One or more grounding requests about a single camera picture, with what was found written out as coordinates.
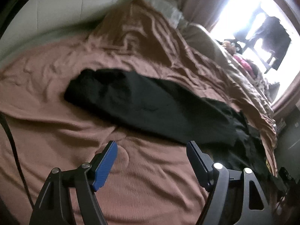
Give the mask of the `pink plush toy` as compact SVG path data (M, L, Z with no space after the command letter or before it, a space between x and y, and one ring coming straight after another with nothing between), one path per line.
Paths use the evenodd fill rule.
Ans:
M248 62L246 62L240 54L234 54L233 57L239 64L248 72L251 77L254 77L254 72L252 67Z

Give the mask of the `white padded headboard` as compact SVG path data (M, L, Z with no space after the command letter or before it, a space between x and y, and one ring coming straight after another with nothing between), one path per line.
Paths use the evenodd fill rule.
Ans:
M118 0L29 0L1 37L1 57L33 36L93 20Z

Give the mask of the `black hanging clothes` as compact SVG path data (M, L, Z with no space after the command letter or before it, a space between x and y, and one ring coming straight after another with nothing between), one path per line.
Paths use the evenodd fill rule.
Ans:
M244 43L243 52L251 50L265 67L267 73L270 69L278 70L289 45L291 38L280 19L274 16L267 16L262 24L251 30L255 20L251 20L244 29L234 34L238 42Z

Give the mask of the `beige duvet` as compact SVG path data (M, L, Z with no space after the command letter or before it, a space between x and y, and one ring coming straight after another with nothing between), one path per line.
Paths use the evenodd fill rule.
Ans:
M272 117L274 112L265 94L255 85L254 79L242 65L226 51L202 26L187 23L177 27L187 44L213 60L242 88L260 113Z

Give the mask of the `black garment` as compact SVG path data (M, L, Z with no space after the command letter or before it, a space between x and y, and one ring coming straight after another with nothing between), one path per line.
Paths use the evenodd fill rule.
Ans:
M257 127L241 111L198 97L172 81L119 69L83 70L64 99L88 114L122 128L178 144L194 141L232 170L254 171L264 192L278 187L266 165Z

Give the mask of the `orange plush toy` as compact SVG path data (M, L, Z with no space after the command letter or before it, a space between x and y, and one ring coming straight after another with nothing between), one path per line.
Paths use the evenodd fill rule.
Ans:
M230 54L234 55L236 54L236 45L235 43L232 43L230 41L223 41L222 46L225 48L225 50Z

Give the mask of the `light patterned pillow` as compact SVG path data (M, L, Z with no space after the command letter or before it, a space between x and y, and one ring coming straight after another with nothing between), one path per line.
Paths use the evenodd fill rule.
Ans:
M160 12L175 29L187 23L176 4L166 0L144 0Z

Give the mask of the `brown bed cover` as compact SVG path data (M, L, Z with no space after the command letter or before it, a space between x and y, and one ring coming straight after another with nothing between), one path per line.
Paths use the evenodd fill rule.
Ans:
M207 199L186 155L193 140L231 169L277 174L273 120L216 60L145 0L91 32L30 49L1 70L1 198L21 224L49 172L117 159L96 197L109 224L195 224Z

